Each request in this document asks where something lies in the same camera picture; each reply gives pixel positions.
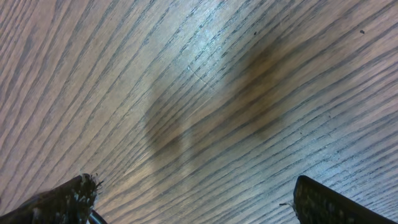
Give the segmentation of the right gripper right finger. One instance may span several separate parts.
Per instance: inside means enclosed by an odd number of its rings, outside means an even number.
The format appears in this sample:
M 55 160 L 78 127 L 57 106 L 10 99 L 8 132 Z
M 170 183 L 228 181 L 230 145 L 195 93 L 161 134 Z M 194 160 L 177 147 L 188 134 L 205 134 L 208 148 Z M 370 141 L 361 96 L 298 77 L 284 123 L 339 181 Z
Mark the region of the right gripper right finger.
M 311 179 L 297 178 L 290 206 L 301 224 L 397 224 Z

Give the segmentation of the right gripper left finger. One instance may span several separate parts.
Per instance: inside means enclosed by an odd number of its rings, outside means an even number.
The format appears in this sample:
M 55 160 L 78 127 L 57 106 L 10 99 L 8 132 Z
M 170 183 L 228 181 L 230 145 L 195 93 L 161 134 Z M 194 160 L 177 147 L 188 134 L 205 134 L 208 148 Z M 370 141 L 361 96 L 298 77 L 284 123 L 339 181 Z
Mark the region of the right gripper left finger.
M 1 223 L 99 223 L 95 211 L 101 182 L 97 176 L 80 174 L 58 187 L 33 195 L 13 211 L 1 216 Z

